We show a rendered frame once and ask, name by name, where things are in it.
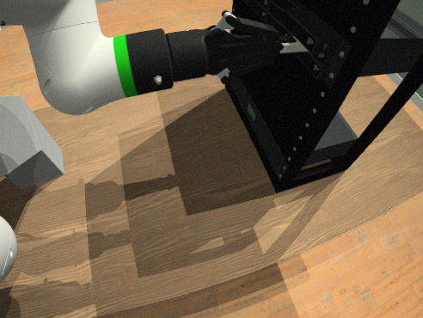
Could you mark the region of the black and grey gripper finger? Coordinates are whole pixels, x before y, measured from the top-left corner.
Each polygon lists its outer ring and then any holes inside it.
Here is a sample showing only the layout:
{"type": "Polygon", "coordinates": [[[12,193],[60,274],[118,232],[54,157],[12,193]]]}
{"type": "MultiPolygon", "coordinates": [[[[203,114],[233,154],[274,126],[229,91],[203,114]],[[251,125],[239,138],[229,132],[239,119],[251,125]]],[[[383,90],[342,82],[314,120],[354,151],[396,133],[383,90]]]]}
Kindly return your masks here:
{"type": "Polygon", "coordinates": [[[227,84],[236,77],[273,64],[273,59],[279,54],[292,52],[308,51],[305,48],[283,49],[282,51],[279,51],[277,48],[243,50],[243,52],[236,52],[236,56],[234,57],[220,58],[217,60],[216,63],[220,68],[229,65],[226,69],[218,73],[217,76],[220,78],[222,84],[227,84]]]}
{"type": "Polygon", "coordinates": [[[238,44],[219,45],[217,50],[220,54],[252,49],[278,48],[279,51],[282,51],[283,49],[305,48],[294,36],[280,36],[280,33],[271,25],[237,17],[228,10],[222,12],[222,17],[215,28],[223,31],[235,28],[239,31],[258,35],[240,36],[232,34],[238,44]]]}

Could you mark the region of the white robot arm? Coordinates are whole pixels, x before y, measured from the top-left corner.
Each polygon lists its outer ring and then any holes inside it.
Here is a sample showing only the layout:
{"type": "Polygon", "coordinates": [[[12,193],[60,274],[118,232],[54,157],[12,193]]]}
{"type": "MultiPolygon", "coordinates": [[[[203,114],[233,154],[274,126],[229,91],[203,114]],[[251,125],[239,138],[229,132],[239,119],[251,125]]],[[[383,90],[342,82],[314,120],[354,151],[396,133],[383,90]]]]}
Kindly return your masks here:
{"type": "MultiPolygon", "coordinates": [[[[0,26],[9,25],[23,27],[40,91],[61,113],[83,115],[174,86],[164,30],[107,38],[95,0],[0,0],[0,26]]],[[[0,284],[16,256],[15,233],[0,216],[0,284]]]]}

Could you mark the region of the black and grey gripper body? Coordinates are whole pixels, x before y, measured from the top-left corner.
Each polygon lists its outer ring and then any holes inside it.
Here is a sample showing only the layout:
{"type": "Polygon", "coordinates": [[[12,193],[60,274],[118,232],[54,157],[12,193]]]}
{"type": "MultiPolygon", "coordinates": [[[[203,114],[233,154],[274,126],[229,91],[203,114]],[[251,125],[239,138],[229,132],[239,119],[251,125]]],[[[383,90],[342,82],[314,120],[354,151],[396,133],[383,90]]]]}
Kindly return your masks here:
{"type": "Polygon", "coordinates": [[[234,57],[236,52],[220,54],[217,48],[219,45],[238,43],[232,34],[215,27],[212,25],[206,29],[166,34],[174,65],[174,83],[204,77],[206,74],[215,76],[229,66],[220,68],[216,62],[220,58],[234,57]]]}

